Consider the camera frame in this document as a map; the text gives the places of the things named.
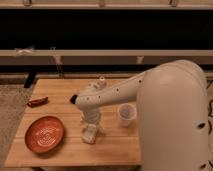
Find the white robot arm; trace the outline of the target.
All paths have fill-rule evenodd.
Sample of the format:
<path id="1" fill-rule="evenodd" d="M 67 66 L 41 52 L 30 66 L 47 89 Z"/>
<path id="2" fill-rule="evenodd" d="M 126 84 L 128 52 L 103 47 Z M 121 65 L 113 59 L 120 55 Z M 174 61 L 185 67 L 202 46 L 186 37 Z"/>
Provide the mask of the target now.
<path id="1" fill-rule="evenodd" d="M 161 64 L 101 91 L 80 94 L 88 111 L 134 101 L 142 171 L 208 171 L 208 94 L 204 71 L 188 60 Z"/>

